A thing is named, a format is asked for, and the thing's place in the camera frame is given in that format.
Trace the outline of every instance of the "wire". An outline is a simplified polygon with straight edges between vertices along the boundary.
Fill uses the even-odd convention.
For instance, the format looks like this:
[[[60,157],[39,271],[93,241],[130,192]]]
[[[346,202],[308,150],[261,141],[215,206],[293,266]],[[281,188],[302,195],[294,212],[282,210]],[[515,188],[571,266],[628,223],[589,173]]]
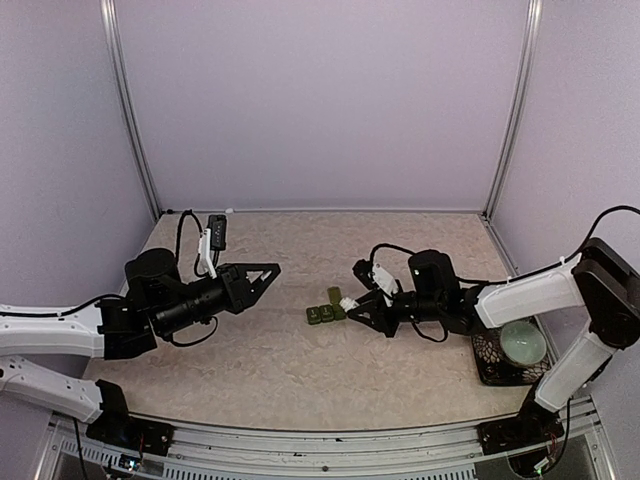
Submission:
[[[198,227],[198,232],[200,233],[200,235],[202,235],[202,224],[200,223],[200,220],[198,219],[198,217],[196,217],[195,213],[193,213],[193,210],[185,210],[184,212],[182,212],[182,215],[180,215],[180,220],[178,220],[178,228],[176,233],[176,248],[174,250],[174,253],[176,256],[176,263],[178,263],[178,260],[180,260],[180,246],[182,244],[182,228],[184,227],[184,221],[187,217],[193,218],[193,220],[196,222],[196,225]]]
[[[67,317],[69,315],[73,315],[74,313],[78,313],[80,310],[84,310],[85,308],[93,305],[94,303],[99,302],[100,300],[104,300],[107,298],[114,298],[118,300],[126,300],[122,295],[117,295],[115,293],[107,293],[104,295],[98,295],[97,297],[92,298],[91,300],[87,300],[82,305],[78,305],[70,310],[65,310],[63,312],[47,312],[47,313],[23,313],[23,312],[8,312],[6,310],[0,312],[0,317],[19,317],[19,318],[56,318],[56,317]]]
[[[415,255],[416,252],[413,250],[409,250],[408,248],[401,247],[399,245],[394,245],[392,243],[379,243],[375,247],[371,249],[371,253],[369,254],[369,261],[373,263],[376,252],[382,248],[388,248],[389,250],[397,250],[398,252],[406,253],[407,255]]]
[[[620,211],[627,211],[627,212],[635,213],[636,215],[640,215],[640,209],[638,209],[636,207],[632,207],[630,205],[616,205],[615,207],[607,208],[602,213],[600,213],[600,215],[598,215],[596,217],[596,219],[594,220],[593,224],[591,225],[591,228],[587,232],[587,235],[584,237],[584,240],[582,240],[582,242],[580,243],[580,246],[578,248],[576,248],[575,251],[573,253],[571,253],[571,255],[566,257],[564,261],[568,262],[568,261],[573,260],[582,251],[582,249],[585,247],[587,242],[591,239],[591,237],[593,235],[593,232],[595,231],[596,227],[598,226],[598,224],[600,223],[600,221],[604,217],[606,217],[607,215],[609,215],[611,213],[620,212]],[[556,262],[556,263],[554,263],[552,265],[547,265],[546,267],[539,268],[538,270],[534,270],[532,272],[528,272],[528,273],[525,273],[523,275],[519,275],[517,277],[510,278],[509,280],[500,280],[500,281],[497,281],[497,282],[490,282],[490,281],[486,281],[486,280],[464,280],[464,279],[460,279],[460,280],[464,281],[465,283],[472,283],[472,284],[477,284],[477,285],[505,285],[507,282],[514,282],[516,280],[523,280],[525,278],[529,278],[529,277],[532,277],[534,275],[538,275],[540,273],[544,273],[544,272],[547,272],[549,270],[553,270],[554,268],[557,268],[560,265],[562,265],[561,262]]]
[[[582,242],[580,243],[580,246],[578,246],[578,248],[576,248],[575,251],[573,251],[573,253],[571,253],[571,255],[566,257],[564,261],[568,262],[568,261],[573,260],[582,251],[582,249],[585,247],[587,242],[593,236],[593,232],[595,231],[596,227],[598,226],[598,224],[600,223],[600,221],[602,221],[602,219],[604,217],[606,217],[607,215],[610,215],[610,214],[612,214],[614,212],[620,212],[620,211],[626,211],[626,212],[635,213],[636,215],[640,215],[640,209],[636,208],[636,207],[632,207],[630,205],[616,205],[615,207],[607,208],[602,213],[600,213],[600,215],[598,215],[596,217],[596,219],[593,221],[593,224],[591,225],[591,228],[587,232],[587,235],[584,237],[584,240],[582,240]],[[400,252],[407,253],[409,255],[415,255],[415,252],[413,252],[413,251],[411,251],[411,250],[409,250],[407,248],[400,247],[398,245],[393,245],[393,244],[390,244],[390,243],[380,243],[380,244],[376,245],[375,247],[373,247],[373,249],[371,250],[371,254],[369,255],[369,261],[371,263],[373,263],[373,260],[374,260],[376,252],[378,250],[380,250],[381,248],[389,248],[389,249],[392,249],[392,250],[398,250]],[[524,280],[525,278],[529,278],[529,277],[532,277],[534,275],[538,275],[540,273],[544,273],[544,272],[547,272],[549,270],[553,270],[554,268],[557,268],[560,265],[562,265],[561,262],[556,262],[554,264],[547,265],[546,267],[539,268],[538,270],[534,270],[532,272],[528,272],[528,273],[525,273],[523,275],[519,275],[517,277],[510,278],[508,280],[498,280],[498,281],[493,281],[493,282],[489,281],[489,280],[471,280],[471,279],[462,278],[462,277],[456,277],[456,278],[458,279],[458,281],[460,281],[462,283],[467,283],[467,284],[470,284],[470,285],[485,285],[485,286],[489,286],[489,285],[505,285],[507,282],[514,282],[516,280]]]
[[[434,343],[442,343],[447,338],[449,338],[449,330],[447,330],[444,327],[444,325],[442,325],[442,332],[443,332],[444,336],[439,340],[437,338],[433,338],[433,337],[430,337],[430,336],[425,335],[424,333],[422,333],[422,331],[418,328],[418,325],[416,324],[416,322],[411,322],[411,326],[413,327],[413,329],[416,331],[416,333],[418,334],[418,336],[420,338],[424,338],[425,340],[429,340],[429,341],[434,342]]]
[[[89,480],[89,475],[87,475],[87,468],[84,464],[84,457],[82,456],[82,444],[80,443],[80,430],[78,429],[78,420],[73,419],[73,426],[76,429],[76,445],[78,446],[78,458],[80,459],[80,468],[82,468],[82,476],[84,480]]]
[[[214,325],[213,330],[207,333],[204,337],[199,338],[198,340],[194,340],[193,342],[187,342],[187,343],[176,342],[173,338],[171,338],[169,342],[174,347],[187,348],[187,347],[193,347],[195,345],[198,345],[204,342],[205,340],[209,340],[213,336],[213,334],[216,333],[216,330],[218,330],[218,317],[211,317],[211,318],[213,318],[216,321],[216,324]]]

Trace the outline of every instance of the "metal frame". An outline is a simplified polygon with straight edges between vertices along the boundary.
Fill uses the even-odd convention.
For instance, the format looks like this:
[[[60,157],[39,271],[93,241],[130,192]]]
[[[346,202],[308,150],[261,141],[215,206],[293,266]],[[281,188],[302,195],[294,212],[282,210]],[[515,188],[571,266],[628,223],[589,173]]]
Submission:
[[[610,451],[602,443],[602,426],[592,400],[574,401],[571,413],[570,436],[585,435],[587,438],[598,479],[615,480]],[[169,455],[145,455],[148,471],[141,469],[137,478],[400,480],[424,477],[466,480],[475,478],[476,463],[505,456],[483,456],[476,431],[480,422],[360,432],[289,432],[171,421],[176,431]],[[84,436],[82,445],[87,462],[105,467],[109,459],[113,464],[122,453],[137,455]],[[538,447],[514,450],[509,454]],[[49,480],[62,453],[77,455],[70,420],[54,415],[42,452],[36,478]]]
[[[147,206],[149,207],[149,211],[151,212],[154,222],[157,222],[162,215],[162,209],[160,208],[160,202],[151,176],[151,170],[149,169],[149,164],[147,163],[147,159],[144,154],[144,148],[142,147],[142,139],[140,138],[138,122],[136,121],[133,103],[131,101],[131,94],[129,93],[127,72],[122,53],[122,44],[120,43],[120,32],[118,30],[118,17],[116,15],[115,0],[100,0],[100,6],[102,10],[102,21],[104,23],[105,34],[107,37],[107,45],[109,47],[109,54],[111,55],[113,71],[116,78],[118,97],[120,98],[122,115],[127,128],[127,134],[129,135],[131,149],[133,150],[136,169],[138,171],[138,176],[140,177],[140,182],[142,183],[144,195],[147,200]]]
[[[509,121],[507,123],[507,131],[502,141],[500,151],[500,159],[496,170],[489,199],[484,210],[485,217],[491,221],[496,211],[500,195],[504,188],[507,178],[509,165],[513,156],[513,148],[518,135],[518,128],[522,120],[525,100],[527,96],[527,87],[529,85],[529,77],[533,67],[533,57],[538,39],[538,29],[540,25],[540,17],[542,14],[542,0],[529,0],[529,11],[527,15],[527,24],[524,33],[524,41],[522,44],[522,53],[520,55],[520,66],[518,68],[518,76],[516,80],[516,91],[511,104],[511,112],[509,113]]]

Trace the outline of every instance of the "green bowl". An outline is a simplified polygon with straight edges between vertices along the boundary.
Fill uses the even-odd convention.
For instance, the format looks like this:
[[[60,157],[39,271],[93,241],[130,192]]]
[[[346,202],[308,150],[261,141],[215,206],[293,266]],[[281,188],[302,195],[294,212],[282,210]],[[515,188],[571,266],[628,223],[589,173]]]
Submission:
[[[527,320],[506,324],[500,332],[500,346],[511,362],[525,367],[542,361],[547,354],[544,335]]]

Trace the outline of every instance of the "small green cube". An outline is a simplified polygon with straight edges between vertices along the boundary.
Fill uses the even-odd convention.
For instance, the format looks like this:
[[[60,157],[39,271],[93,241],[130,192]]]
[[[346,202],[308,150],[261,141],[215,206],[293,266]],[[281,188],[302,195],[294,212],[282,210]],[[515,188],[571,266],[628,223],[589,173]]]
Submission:
[[[318,307],[307,308],[307,322],[309,322],[309,325],[318,325],[322,322],[320,309]]]
[[[332,305],[332,307],[334,320],[344,320],[345,318],[347,318],[347,313],[340,305]]]
[[[340,305],[340,300],[342,300],[340,287],[330,287],[327,289],[327,293],[329,294],[329,303],[331,305]]]
[[[322,319],[322,323],[333,322],[333,319],[334,319],[333,306],[320,305],[320,318]]]

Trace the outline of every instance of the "white bracket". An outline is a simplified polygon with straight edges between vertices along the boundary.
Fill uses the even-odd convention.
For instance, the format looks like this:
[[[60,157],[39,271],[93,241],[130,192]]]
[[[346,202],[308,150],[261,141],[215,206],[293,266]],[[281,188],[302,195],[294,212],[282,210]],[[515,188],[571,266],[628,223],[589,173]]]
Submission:
[[[211,253],[211,229],[205,228],[200,236],[198,244],[198,253],[200,254],[200,263],[204,264],[204,269],[209,273],[211,278],[216,278],[216,268],[213,265],[213,255]]]

